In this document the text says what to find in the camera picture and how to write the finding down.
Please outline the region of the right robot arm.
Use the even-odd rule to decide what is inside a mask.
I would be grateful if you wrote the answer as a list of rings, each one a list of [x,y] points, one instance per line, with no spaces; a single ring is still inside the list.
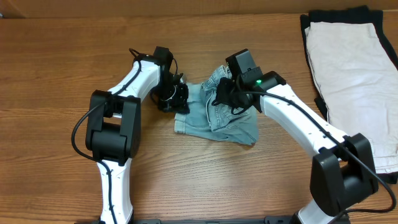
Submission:
[[[222,78],[214,105],[255,108],[280,124],[312,158],[312,201],[290,223],[329,223],[378,191],[371,145],[349,136],[303,103],[275,71],[263,73],[248,49],[226,58],[231,78]]]

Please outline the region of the light blue denim shorts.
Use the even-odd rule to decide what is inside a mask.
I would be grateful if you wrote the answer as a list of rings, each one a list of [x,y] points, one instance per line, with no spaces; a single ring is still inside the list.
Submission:
[[[188,83],[189,114],[175,115],[174,131],[215,141],[230,141],[253,145],[259,139],[257,111],[250,108],[233,115],[231,107],[224,104],[213,106],[216,88],[222,78],[230,78],[228,67],[221,65],[201,84]]]

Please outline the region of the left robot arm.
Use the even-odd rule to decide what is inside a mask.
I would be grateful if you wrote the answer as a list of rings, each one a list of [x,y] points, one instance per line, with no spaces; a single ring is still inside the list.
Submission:
[[[85,116],[86,148],[101,174],[103,209],[99,223],[132,223],[130,169],[141,141],[141,103],[149,97],[165,113],[188,114],[188,87],[171,72],[172,52],[156,47],[151,55],[130,50],[131,71],[107,91],[96,90]]]

